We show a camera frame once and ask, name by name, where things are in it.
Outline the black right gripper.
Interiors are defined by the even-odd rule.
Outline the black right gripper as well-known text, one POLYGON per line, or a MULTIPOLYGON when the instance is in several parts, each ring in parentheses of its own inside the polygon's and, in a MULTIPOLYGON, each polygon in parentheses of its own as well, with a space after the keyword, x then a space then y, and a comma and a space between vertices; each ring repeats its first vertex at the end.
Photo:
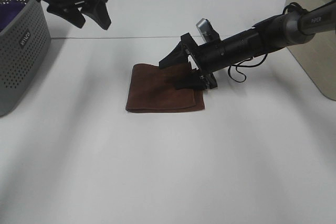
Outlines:
POLYGON ((162 60, 159 68, 189 63, 190 55, 198 69, 186 76, 173 76, 164 80, 176 90, 207 90, 217 87, 214 72, 232 66, 262 53, 262 39, 254 29, 243 31, 227 39, 197 45, 190 34, 181 37, 177 46, 162 60))

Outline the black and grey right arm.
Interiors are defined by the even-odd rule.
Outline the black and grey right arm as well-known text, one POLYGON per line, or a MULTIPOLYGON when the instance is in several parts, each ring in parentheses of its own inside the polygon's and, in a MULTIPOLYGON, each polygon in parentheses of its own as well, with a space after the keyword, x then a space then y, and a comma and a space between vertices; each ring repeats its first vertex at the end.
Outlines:
POLYGON ((231 68, 249 68, 247 62, 256 57, 266 58, 270 53, 288 46, 305 44, 317 33, 335 29, 335 1, 312 11, 291 2, 279 15, 272 16, 234 36, 222 40, 208 19, 202 18, 196 27, 204 44, 198 45, 187 33, 159 62, 160 69, 187 63, 192 57, 198 69, 177 81, 176 89, 207 90, 217 87, 214 72, 231 68))

